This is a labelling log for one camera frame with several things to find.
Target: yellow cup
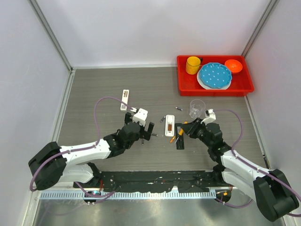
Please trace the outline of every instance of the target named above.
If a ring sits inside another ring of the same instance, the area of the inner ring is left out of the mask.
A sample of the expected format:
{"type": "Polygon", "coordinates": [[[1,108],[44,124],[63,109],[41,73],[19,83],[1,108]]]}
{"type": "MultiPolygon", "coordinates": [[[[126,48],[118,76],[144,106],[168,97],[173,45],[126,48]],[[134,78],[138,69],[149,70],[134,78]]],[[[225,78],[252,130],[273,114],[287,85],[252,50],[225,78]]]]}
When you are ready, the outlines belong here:
{"type": "Polygon", "coordinates": [[[188,74],[198,73],[199,67],[201,65],[201,60],[196,56],[191,56],[186,62],[186,72],[188,74]]]}

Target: wall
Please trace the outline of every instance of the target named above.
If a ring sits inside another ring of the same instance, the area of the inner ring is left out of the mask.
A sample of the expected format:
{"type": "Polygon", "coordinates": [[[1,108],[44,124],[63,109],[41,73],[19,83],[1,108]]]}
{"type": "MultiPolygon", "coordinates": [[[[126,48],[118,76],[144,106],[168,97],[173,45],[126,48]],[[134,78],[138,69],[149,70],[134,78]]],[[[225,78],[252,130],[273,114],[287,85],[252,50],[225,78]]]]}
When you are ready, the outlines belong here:
{"type": "Polygon", "coordinates": [[[68,72],[27,1],[0,1],[0,21],[0,219],[20,226],[28,161],[51,138],[68,72]]]}
{"type": "Polygon", "coordinates": [[[246,60],[253,77],[249,95],[273,168],[301,194],[301,1],[279,1],[246,60]]]}
{"type": "Polygon", "coordinates": [[[240,55],[268,0],[38,0],[75,67],[240,55]]]}

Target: blue plate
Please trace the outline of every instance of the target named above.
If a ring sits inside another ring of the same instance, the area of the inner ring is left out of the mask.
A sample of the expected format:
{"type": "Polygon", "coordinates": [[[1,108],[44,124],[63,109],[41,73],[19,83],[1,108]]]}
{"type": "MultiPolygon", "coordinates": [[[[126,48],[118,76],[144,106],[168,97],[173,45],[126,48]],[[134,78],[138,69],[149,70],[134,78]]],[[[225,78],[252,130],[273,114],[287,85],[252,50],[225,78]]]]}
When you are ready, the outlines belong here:
{"type": "Polygon", "coordinates": [[[202,82],[213,88],[220,89],[230,84],[232,80],[231,71],[220,63],[208,63],[198,73],[202,82]]]}

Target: red tray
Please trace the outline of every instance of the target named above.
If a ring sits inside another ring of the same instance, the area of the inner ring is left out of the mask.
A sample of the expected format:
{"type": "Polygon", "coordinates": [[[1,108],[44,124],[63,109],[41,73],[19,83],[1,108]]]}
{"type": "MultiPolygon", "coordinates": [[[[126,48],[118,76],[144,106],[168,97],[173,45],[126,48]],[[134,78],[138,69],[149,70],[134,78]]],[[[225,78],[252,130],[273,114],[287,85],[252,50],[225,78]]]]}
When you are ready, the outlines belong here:
{"type": "Polygon", "coordinates": [[[213,96],[213,97],[243,97],[254,91],[251,76],[243,56],[196,56],[202,57],[202,65],[207,63],[225,64],[226,60],[235,59],[243,65],[243,70],[232,75],[231,85],[228,89],[208,90],[200,86],[197,75],[186,73],[186,61],[190,56],[178,56],[178,83],[181,96],[213,96]]]}

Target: wood grain surface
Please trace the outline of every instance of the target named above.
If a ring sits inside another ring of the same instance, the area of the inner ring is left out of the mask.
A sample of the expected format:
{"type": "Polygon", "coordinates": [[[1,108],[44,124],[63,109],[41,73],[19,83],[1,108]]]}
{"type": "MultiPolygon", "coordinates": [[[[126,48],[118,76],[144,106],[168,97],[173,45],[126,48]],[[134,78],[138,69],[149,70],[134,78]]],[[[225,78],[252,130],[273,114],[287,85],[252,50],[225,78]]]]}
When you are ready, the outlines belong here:
{"type": "MultiPolygon", "coordinates": [[[[137,141],[124,154],[105,160],[94,160],[100,170],[211,170],[213,162],[207,147],[197,139],[184,136],[185,150],[176,150],[164,136],[166,114],[173,114],[176,122],[192,121],[189,106],[193,99],[201,99],[206,109],[232,109],[242,118],[244,136],[236,150],[260,166],[264,166],[256,134],[243,97],[182,97],[178,91],[176,67],[118,68],[76,70],[59,145],[78,145],[97,140],[93,109],[104,96],[121,98],[122,90],[129,89],[129,104],[149,111],[147,123],[155,123],[150,141],[137,141]]],[[[125,112],[120,103],[106,99],[97,108],[97,119],[102,137],[116,132],[124,124],[125,112]]],[[[224,140],[232,145],[240,134],[239,121],[229,112],[216,113],[224,140]]]]}

